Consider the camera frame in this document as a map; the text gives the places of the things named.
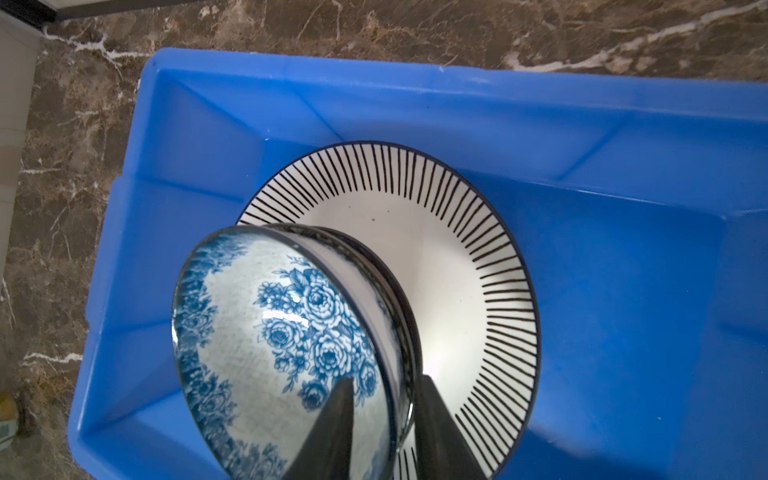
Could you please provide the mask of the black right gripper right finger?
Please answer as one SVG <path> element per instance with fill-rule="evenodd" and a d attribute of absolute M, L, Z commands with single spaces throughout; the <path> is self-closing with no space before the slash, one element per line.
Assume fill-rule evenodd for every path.
<path fill-rule="evenodd" d="M 433 380 L 415 383 L 415 444 L 420 479 L 485 479 Z"/>

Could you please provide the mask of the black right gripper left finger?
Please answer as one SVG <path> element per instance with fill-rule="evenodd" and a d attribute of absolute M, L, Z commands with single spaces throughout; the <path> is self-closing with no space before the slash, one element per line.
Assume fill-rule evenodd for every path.
<path fill-rule="evenodd" d="M 283 479 L 349 479 L 353 426 L 354 385 L 344 377 L 335 383 Z"/>

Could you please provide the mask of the blue floral ceramic bowl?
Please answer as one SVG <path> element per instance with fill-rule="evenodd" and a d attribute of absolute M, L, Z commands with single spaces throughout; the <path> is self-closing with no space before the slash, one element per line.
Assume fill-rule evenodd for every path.
<path fill-rule="evenodd" d="M 179 274 L 173 350 L 197 428 L 229 477 L 280 479 L 348 377 L 350 478 L 388 479 L 400 446 L 370 339 L 318 265 L 264 227 L 209 235 Z"/>

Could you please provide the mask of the black striped white plate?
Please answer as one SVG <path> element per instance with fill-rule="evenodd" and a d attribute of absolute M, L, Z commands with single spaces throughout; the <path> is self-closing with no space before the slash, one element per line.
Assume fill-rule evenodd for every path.
<path fill-rule="evenodd" d="M 485 475 L 502 471 L 536 398 L 539 312 L 512 234 L 468 180 L 401 145 L 337 144 L 282 168 L 239 221 L 326 227 L 376 254 L 414 314 L 423 372 Z"/>

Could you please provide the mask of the leaf patterned ceramic bowl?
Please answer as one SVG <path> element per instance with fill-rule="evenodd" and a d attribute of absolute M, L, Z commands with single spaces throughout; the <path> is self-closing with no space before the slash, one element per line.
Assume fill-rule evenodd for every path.
<path fill-rule="evenodd" d="M 316 263 L 348 302 L 372 344 L 390 407 L 393 442 L 402 445 L 413 424 L 414 383 L 423 361 L 414 315 L 396 277 L 373 250 L 339 230 L 289 223 L 264 228 Z"/>

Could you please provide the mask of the blue plastic bin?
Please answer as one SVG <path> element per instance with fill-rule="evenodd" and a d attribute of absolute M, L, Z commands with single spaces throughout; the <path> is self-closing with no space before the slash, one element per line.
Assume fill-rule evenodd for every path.
<path fill-rule="evenodd" d="M 163 49 L 108 202 L 68 425 L 100 479 L 221 479 L 180 392 L 174 284 L 270 178 L 317 149 L 389 169 L 486 272 L 487 317 L 438 320 L 425 367 L 504 479 L 767 475 L 767 88 Z M 453 346 L 470 349 L 464 382 Z"/>

